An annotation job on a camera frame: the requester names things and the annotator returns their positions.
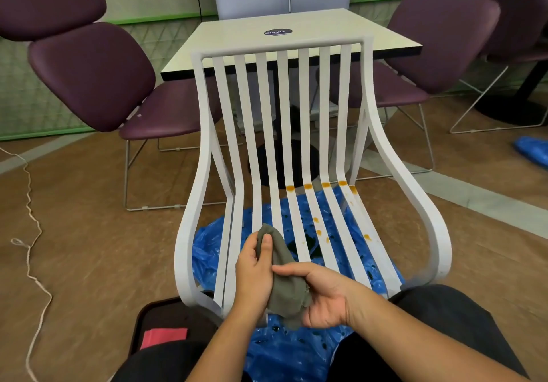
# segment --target right hand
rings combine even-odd
[[[283,276],[305,278],[312,293],[312,304],[303,314],[303,325],[325,329],[339,324],[349,325],[349,300],[359,297],[360,283],[329,268],[312,262],[291,262],[273,265],[272,271]]]

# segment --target red cloth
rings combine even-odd
[[[141,349],[169,341],[185,340],[187,333],[187,328],[147,330],[142,338]]]

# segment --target white chair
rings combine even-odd
[[[231,118],[232,109],[227,87],[224,56],[235,56],[238,90],[242,104],[242,113],[245,128],[245,138],[249,154],[250,171],[252,178],[252,228],[258,230],[262,224],[261,214],[261,183],[259,177],[259,166],[257,162],[257,144],[255,143],[253,120],[251,117],[251,106],[249,99],[248,80],[245,69],[244,54],[255,54],[257,62],[257,74],[259,78],[261,110],[263,118],[263,129],[267,153],[267,166],[270,185],[277,185],[276,162],[274,154],[274,137],[272,130],[272,116],[268,73],[265,52],[277,52],[277,68],[279,78],[279,101],[281,107],[282,124],[282,146],[284,150],[284,178],[287,191],[287,199],[291,213],[291,222],[294,228],[295,242],[299,261],[310,261],[309,250],[306,245],[305,233],[302,224],[297,196],[293,184],[293,168],[291,166],[291,128],[289,122],[289,83],[288,83],[288,51],[298,49],[299,65],[299,92],[300,103],[309,104],[309,48],[319,46],[320,62],[320,178],[323,192],[327,198],[330,210],[333,214],[334,223],[338,229],[346,256],[352,268],[355,279],[371,288],[371,283],[366,270],[360,260],[356,246],[350,236],[350,232],[343,217],[343,210],[349,207],[360,227],[361,233],[373,255],[387,288],[385,296],[390,297],[398,293],[402,288],[428,284],[436,279],[442,278],[449,272],[451,264],[451,244],[447,226],[442,219],[438,209],[432,200],[422,190],[411,173],[407,170],[401,160],[389,144],[382,129],[378,110],[375,103],[373,91],[373,38],[372,37],[318,37],[310,39],[299,39],[295,34],[277,36],[264,39],[263,44],[257,46],[229,46],[222,49],[211,49],[194,53],[192,63],[198,87],[198,98],[200,101],[200,159],[192,190],[188,198],[187,207],[182,217],[179,232],[175,243],[175,280],[179,295],[187,305],[201,305],[215,313],[220,320],[230,311],[236,292],[235,267],[238,254],[240,253],[242,240],[242,212],[244,204],[244,182],[242,176],[242,162],[238,153],[236,131]],[[350,76],[351,44],[360,43],[362,49],[361,69],[363,95],[360,119],[358,123],[356,141],[353,148],[352,163],[349,173],[345,173],[345,149],[346,149],[346,124],[348,111],[348,84]],[[342,207],[335,198],[328,176],[328,118],[329,118],[329,62],[330,47],[340,46],[340,88],[339,88],[339,120],[337,129],[337,181],[345,197]],[[221,154],[219,140],[217,138],[213,119],[209,111],[206,80],[204,78],[203,59],[211,60],[215,68],[217,86],[221,100],[221,107],[226,135],[228,138],[229,152],[232,161],[234,179],[230,176],[223,155]],[[325,229],[322,214],[319,209],[316,195],[312,188],[310,176],[310,117],[309,108],[300,108],[301,118],[301,149],[303,181],[305,193],[310,206],[310,212],[314,217],[319,246],[323,255],[325,266],[339,271],[337,261],[333,254]],[[379,235],[367,213],[354,182],[360,167],[367,132],[370,130],[379,153],[387,164],[394,179],[399,183],[407,198],[419,212],[422,221],[428,231],[430,241],[430,259],[417,275],[402,285],[396,270],[383,247]],[[204,194],[210,173],[211,157],[215,162],[217,171],[226,193],[226,211],[221,238],[219,265],[215,283],[215,294],[213,299],[201,293],[196,288],[192,274],[192,242],[196,232],[196,225],[204,200]],[[272,205],[272,223],[283,234],[282,215],[280,210],[280,198],[278,189],[270,188],[270,200]]]

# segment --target gray cloth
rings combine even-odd
[[[287,248],[282,234],[273,226],[263,224],[257,236],[257,259],[261,254],[263,236],[272,236],[272,265],[284,265],[295,261]],[[282,277],[274,274],[272,293],[266,308],[282,317],[282,324],[290,330],[301,327],[301,318],[311,304],[308,284],[302,277]]]

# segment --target round sticker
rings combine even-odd
[[[265,31],[265,34],[267,36],[280,36],[280,35],[287,35],[292,32],[293,30],[291,29],[272,29],[272,30]]]

